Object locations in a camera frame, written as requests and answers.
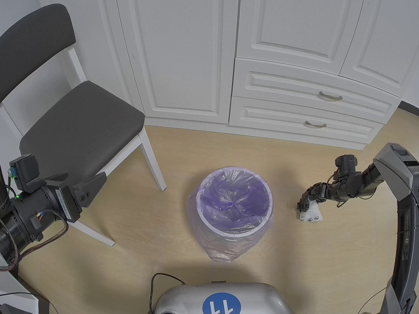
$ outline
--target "chair seat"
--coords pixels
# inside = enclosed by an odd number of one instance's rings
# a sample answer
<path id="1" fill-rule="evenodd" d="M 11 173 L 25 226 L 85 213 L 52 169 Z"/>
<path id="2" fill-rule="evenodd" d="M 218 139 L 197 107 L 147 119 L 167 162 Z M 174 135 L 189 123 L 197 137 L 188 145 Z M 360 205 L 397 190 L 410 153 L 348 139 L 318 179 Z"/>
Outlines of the chair seat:
<path id="1" fill-rule="evenodd" d="M 144 114 L 91 81 L 68 92 L 20 142 L 43 178 L 67 171 L 71 187 L 101 170 L 140 133 Z"/>

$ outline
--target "chair leg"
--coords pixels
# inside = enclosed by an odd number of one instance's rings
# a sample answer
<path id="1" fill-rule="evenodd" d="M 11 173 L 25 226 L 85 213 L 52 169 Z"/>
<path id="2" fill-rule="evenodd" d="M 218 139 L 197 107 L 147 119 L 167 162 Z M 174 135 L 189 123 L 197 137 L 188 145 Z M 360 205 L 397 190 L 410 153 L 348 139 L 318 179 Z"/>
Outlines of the chair leg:
<path id="1" fill-rule="evenodd" d="M 113 240 L 111 240 L 110 238 L 103 236 L 102 234 L 94 231 L 93 229 L 85 226 L 83 223 L 76 221 L 74 223 L 69 222 L 69 225 L 73 226 L 74 228 L 80 230 L 81 232 L 103 242 L 104 244 L 107 244 L 111 247 L 113 247 L 113 245 L 115 244 L 115 242 Z"/>
<path id="2" fill-rule="evenodd" d="M 151 144 L 148 139 L 147 133 L 145 132 L 145 127 L 138 135 L 142 142 L 140 144 L 141 150 L 151 170 L 151 173 L 153 174 L 154 180 L 156 181 L 159 189 L 164 191 L 167 186 L 166 186 L 166 183 L 164 182 L 163 175 L 161 174 L 156 157 L 154 156 L 154 152 L 153 152 L 153 149 L 151 148 Z"/>

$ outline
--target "cabinet baseboard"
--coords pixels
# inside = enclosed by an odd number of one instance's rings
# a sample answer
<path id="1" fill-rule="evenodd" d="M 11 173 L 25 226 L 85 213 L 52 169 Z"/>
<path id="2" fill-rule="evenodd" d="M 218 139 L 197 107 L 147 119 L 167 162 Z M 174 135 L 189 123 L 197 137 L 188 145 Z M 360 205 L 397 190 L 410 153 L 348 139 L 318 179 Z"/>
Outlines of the cabinet baseboard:
<path id="1" fill-rule="evenodd" d="M 399 106 L 400 109 L 403 109 L 406 112 L 412 113 L 414 115 L 419 116 L 419 108 L 411 105 L 410 103 L 407 103 L 405 101 L 401 101 Z"/>
<path id="2" fill-rule="evenodd" d="M 192 120 L 179 120 L 175 118 L 145 118 L 145 125 L 147 126 L 160 126 L 170 128 L 181 128 L 191 130 L 203 130 L 213 131 L 217 133 L 232 133 L 236 135 L 246 135 L 255 137 L 265 137 L 270 139 L 283 139 L 288 141 L 297 141 L 305 143 L 314 143 L 322 145 L 330 145 L 333 147 L 341 147 L 347 149 L 364 149 L 364 143 L 344 141 L 341 139 L 331 139 L 319 136 L 304 135 L 299 133 L 289 133 L 283 131 L 272 131 L 256 128 L 246 128 L 229 126 L 226 123 L 214 123 L 214 122 L 201 122 Z"/>

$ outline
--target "trash can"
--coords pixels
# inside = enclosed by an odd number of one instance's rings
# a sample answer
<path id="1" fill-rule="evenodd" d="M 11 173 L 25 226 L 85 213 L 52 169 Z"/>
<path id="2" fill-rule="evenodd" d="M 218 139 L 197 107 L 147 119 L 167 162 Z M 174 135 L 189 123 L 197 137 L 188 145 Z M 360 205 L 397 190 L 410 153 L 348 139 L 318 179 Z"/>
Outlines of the trash can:
<path id="1" fill-rule="evenodd" d="M 272 193 L 256 173 L 223 167 L 209 174 L 189 196 L 186 212 L 208 256 L 231 262 L 251 249 L 274 221 Z"/>

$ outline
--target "chair backrest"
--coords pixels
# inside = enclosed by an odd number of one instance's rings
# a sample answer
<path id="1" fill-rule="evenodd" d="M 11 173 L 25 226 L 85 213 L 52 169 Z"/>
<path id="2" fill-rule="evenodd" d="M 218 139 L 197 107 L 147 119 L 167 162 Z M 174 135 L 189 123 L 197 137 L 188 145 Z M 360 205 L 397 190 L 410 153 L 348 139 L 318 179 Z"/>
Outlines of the chair backrest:
<path id="1" fill-rule="evenodd" d="M 76 42 L 67 8 L 55 3 L 28 14 L 0 36 L 0 102 L 27 76 Z"/>

